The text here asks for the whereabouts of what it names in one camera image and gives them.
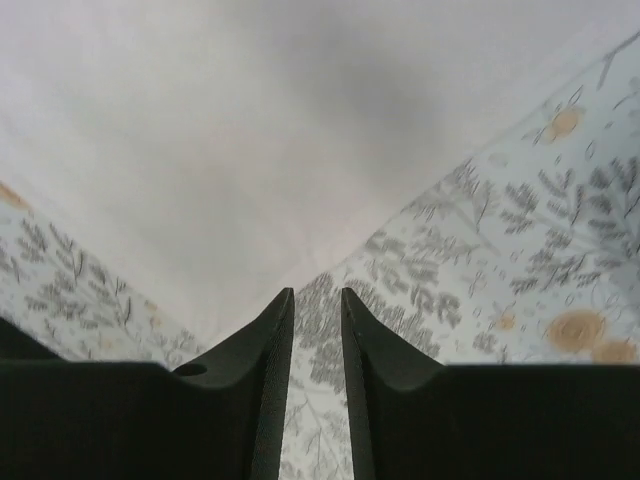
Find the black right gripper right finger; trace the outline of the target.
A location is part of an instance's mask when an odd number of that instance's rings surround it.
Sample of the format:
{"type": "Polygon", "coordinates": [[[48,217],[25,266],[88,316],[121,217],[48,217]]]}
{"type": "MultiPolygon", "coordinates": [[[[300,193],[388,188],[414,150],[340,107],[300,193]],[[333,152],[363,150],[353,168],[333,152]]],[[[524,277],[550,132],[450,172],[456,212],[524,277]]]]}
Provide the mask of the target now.
{"type": "Polygon", "coordinates": [[[358,479],[635,479],[635,366],[452,364],[341,293],[358,479]]]}

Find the white t shirt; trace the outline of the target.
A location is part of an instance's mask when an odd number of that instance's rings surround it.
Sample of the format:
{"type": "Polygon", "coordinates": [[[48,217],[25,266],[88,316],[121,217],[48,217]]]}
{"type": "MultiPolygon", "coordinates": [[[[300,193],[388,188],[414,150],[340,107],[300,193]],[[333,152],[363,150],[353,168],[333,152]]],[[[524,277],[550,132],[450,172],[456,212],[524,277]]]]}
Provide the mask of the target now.
{"type": "Polygon", "coordinates": [[[638,28],[635,1],[5,1],[1,177],[215,341],[638,28]]]}

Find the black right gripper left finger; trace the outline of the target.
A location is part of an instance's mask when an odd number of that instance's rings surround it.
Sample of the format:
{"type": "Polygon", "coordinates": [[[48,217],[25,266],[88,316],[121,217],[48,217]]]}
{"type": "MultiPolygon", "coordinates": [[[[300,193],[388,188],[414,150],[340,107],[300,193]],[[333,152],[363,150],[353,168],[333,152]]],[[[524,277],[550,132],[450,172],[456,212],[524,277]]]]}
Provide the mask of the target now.
{"type": "Polygon", "coordinates": [[[1,325],[5,479],[275,479],[294,333],[294,292],[167,370],[71,362],[1,325]]]}

